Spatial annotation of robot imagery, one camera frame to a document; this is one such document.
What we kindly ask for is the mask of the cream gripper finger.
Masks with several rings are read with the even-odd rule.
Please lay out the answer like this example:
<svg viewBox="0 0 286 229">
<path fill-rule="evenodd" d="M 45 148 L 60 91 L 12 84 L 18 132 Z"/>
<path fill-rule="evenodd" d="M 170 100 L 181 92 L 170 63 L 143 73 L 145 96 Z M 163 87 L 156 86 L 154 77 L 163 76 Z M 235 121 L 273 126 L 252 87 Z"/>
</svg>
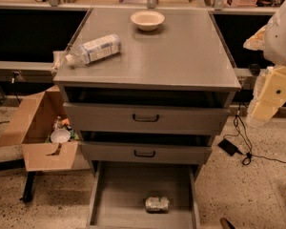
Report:
<svg viewBox="0 0 286 229">
<path fill-rule="evenodd" d="M 263 51 L 264 50 L 264 34 L 266 27 L 260 28 L 254 35 L 248 38 L 243 48 L 251 51 Z"/>
<path fill-rule="evenodd" d="M 256 78 L 246 121 L 248 124 L 266 124 L 285 103 L 286 66 L 268 67 Z"/>
</svg>

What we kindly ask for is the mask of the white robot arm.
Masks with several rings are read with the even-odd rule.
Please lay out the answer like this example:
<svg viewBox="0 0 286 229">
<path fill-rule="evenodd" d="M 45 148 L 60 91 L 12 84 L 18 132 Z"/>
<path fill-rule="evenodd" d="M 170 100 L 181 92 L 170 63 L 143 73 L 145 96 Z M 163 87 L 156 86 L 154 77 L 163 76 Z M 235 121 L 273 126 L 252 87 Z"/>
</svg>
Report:
<svg viewBox="0 0 286 229">
<path fill-rule="evenodd" d="M 275 64 L 257 77 L 254 98 L 247 110 L 247 123 L 259 127 L 286 103 L 286 0 L 265 26 L 245 41 L 243 47 L 263 51 L 264 58 Z"/>
</svg>

